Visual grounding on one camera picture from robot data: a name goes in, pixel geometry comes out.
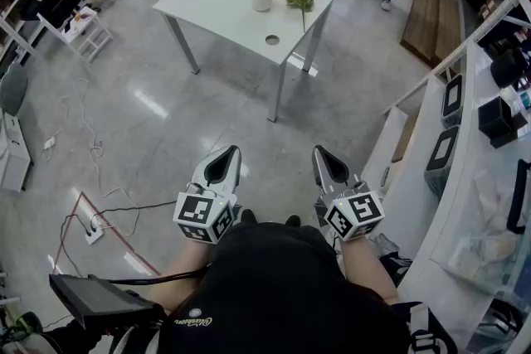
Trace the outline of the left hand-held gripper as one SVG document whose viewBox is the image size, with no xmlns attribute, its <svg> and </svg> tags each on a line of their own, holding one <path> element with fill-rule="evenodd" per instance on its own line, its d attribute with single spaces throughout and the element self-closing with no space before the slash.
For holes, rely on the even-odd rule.
<svg viewBox="0 0 531 354">
<path fill-rule="evenodd" d="M 173 221 L 183 235 L 215 245 L 235 220 L 235 190 L 240 182 L 241 150 L 236 145 L 220 148 L 197 166 L 185 192 L 178 193 Z"/>
</svg>

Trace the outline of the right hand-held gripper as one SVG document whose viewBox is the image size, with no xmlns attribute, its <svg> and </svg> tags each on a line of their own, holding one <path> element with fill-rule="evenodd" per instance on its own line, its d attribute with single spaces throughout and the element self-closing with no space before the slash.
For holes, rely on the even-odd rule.
<svg viewBox="0 0 531 354">
<path fill-rule="evenodd" d="M 320 189 L 329 184 L 353 185 L 358 175 L 350 160 L 337 150 L 316 145 L 311 154 L 314 179 Z M 378 193 L 365 181 L 322 194 L 314 204 L 319 225 L 330 227 L 341 241 L 363 237 L 385 218 Z"/>
</svg>

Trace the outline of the person's right forearm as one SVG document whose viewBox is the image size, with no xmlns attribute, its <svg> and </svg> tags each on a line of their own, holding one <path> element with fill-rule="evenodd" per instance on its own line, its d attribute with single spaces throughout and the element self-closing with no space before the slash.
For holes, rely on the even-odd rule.
<svg viewBox="0 0 531 354">
<path fill-rule="evenodd" d="M 340 243 L 347 279 L 377 293 L 387 304 L 399 303 L 399 295 L 391 277 L 379 261 L 365 237 Z"/>
</svg>

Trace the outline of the person's left forearm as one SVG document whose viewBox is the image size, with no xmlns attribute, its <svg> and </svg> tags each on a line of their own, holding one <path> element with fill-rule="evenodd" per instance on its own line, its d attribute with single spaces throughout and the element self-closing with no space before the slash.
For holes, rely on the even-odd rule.
<svg viewBox="0 0 531 354">
<path fill-rule="evenodd" d="M 163 273 L 163 277 L 202 269 L 210 262 L 212 247 L 213 245 L 186 240 L 178 256 Z M 199 278 L 187 278 L 156 284 L 149 290 L 147 299 L 159 304 L 166 314 L 170 314 L 196 290 L 199 282 Z"/>
</svg>

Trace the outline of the white shelving unit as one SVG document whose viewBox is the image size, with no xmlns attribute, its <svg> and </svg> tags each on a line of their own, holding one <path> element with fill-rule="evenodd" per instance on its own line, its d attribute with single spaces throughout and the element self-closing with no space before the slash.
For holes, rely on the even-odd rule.
<svg viewBox="0 0 531 354">
<path fill-rule="evenodd" d="M 382 197 L 374 231 L 407 263 L 398 291 L 427 303 L 463 354 L 531 350 L 531 66 L 500 89 L 493 57 L 480 40 L 521 7 L 531 30 L 531 0 L 504 0 L 494 12 L 386 112 L 362 177 Z M 440 201 L 424 171 L 440 134 L 446 85 L 463 75 L 463 111 Z M 493 148 L 479 131 L 478 108 L 497 96 L 528 123 Z"/>
</svg>

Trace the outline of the storage bin with black lid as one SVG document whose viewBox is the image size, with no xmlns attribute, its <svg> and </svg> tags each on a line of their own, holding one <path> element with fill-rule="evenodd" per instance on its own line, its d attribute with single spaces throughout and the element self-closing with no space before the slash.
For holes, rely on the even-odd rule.
<svg viewBox="0 0 531 354">
<path fill-rule="evenodd" d="M 456 125 L 440 134 L 424 171 L 426 184 L 438 201 L 441 200 L 446 188 L 459 131 L 460 126 Z"/>
<path fill-rule="evenodd" d="M 463 75 L 453 78 L 445 88 L 441 106 L 441 122 L 445 129 L 459 125 L 463 111 Z"/>
</svg>

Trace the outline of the person's black shirt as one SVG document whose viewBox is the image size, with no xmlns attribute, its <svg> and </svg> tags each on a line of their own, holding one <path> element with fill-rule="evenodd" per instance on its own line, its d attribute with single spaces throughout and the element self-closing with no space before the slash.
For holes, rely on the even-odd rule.
<svg viewBox="0 0 531 354">
<path fill-rule="evenodd" d="M 240 224 L 163 324 L 158 354 L 407 354 L 406 321 L 349 282 L 318 230 Z"/>
</svg>

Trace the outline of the black square box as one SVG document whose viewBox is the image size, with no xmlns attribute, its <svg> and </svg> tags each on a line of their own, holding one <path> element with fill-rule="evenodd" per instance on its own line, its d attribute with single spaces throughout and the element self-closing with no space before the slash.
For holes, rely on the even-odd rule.
<svg viewBox="0 0 531 354">
<path fill-rule="evenodd" d="M 478 128 L 490 140 L 493 148 L 501 148 L 518 138 L 518 131 L 528 120 L 518 112 L 512 115 L 510 106 L 497 96 L 478 108 Z"/>
</svg>

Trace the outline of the black tablet monitor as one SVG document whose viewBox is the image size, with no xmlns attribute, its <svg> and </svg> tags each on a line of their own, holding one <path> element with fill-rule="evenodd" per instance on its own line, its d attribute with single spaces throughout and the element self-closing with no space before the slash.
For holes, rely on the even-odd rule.
<svg viewBox="0 0 531 354">
<path fill-rule="evenodd" d="M 119 289 L 104 279 L 51 274 L 49 284 L 86 331 L 147 326 L 164 315 L 157 304 Z"/>
</svg>

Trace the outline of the brown wooden bench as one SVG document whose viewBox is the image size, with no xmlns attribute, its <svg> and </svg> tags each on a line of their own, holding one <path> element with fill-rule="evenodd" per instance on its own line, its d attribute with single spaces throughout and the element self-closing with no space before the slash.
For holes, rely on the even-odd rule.
<svg viewBox="0 0 531 354">
<path fill-rule="evenodd" d="M 458 0 L 413 0 L 400 44 L 437 67 L 461 44 Z"/>
</svg>

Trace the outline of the small white side table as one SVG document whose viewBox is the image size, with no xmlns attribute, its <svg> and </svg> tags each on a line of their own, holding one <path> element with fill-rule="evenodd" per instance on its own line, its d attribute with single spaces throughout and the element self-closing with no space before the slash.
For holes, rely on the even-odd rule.
<svg viewBox="0 0 531 354">
<path fill-rule="evenodd" d="M 83 7 L 60 32 L 61 39 L 87 65 L 114 39 L 99 14 Z"/>
</svg>

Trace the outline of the black round bag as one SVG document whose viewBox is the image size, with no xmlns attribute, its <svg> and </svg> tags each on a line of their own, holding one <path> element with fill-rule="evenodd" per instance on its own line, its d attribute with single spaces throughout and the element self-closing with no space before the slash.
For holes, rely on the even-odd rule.
<svg viewBox="0 0 531 354">
<path fill-rule="evenodd" d="M 500 89 L 524 77 L 531 66 L 531 55 L 521 48 L 509 49 L 490 64 L 490 74 Z"/>
</svg>

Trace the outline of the white low cabinet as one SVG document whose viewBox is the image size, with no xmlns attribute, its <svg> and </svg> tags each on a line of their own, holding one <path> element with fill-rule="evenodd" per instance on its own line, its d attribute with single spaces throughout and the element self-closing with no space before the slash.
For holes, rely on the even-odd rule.
<svg viewBox="0 0 531 354">
<path fill-rule="evenodd" d="M 0 109 L 0 188 L 24 191 L 32 164 L 17 117 Z"/>
</svg>

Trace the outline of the white chair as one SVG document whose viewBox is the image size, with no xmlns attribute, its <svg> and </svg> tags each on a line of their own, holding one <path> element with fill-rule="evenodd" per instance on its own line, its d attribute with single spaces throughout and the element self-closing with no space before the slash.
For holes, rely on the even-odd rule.
<svg viewBox="0 0 531 354">
<path fill-rule="evenodd" d="M 70 41 L 67 40 L 66 36 L 63 35 L 58 29 L 56 29 L 53 25 L 51 25 L 40 13 L 37 14 L 37 17 L 41 24 L 49 30 L 54 36 L 56 36 L 61 42 L 63 42 L 69 50 L 74 54 L 74 56 L 80 60 L 80 62 L 83 64 L 83 66 L 89 70 L 90 69 L 90 63 L 89 61 L 83 57 L 83 55 L 71 44 Z"/>
</svg>

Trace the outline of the grey cushioned chair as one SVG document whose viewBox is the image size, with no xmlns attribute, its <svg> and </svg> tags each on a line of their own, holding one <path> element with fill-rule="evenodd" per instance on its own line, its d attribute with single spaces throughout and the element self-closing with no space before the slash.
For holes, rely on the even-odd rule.
<svg viewBox="0 0 531 354">
<path fill-rule="evenodd" d="M 25 68 L 14 61 L 0 79 L 0 109 L 16 116 L 27 92 L 28 76 Z"/>
</svg>

